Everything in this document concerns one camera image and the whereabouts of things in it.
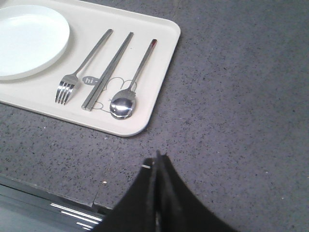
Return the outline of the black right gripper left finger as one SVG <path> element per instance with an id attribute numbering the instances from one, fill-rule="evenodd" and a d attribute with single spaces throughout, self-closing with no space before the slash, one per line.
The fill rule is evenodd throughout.
<path id="1" fill-rule="evenodd" d="M 146 158 L 126 194 L 95 232 L 155 232 L 155 160 Z"/>

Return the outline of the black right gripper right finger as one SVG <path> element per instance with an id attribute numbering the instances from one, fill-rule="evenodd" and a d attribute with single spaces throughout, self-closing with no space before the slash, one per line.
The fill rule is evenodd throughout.
<path id="1" fill-rule="evenodd" d="M 167 155 L 157 151 L 156 194 L 162 232 L 234 232 L 208 210 L 179 177 Z"/>

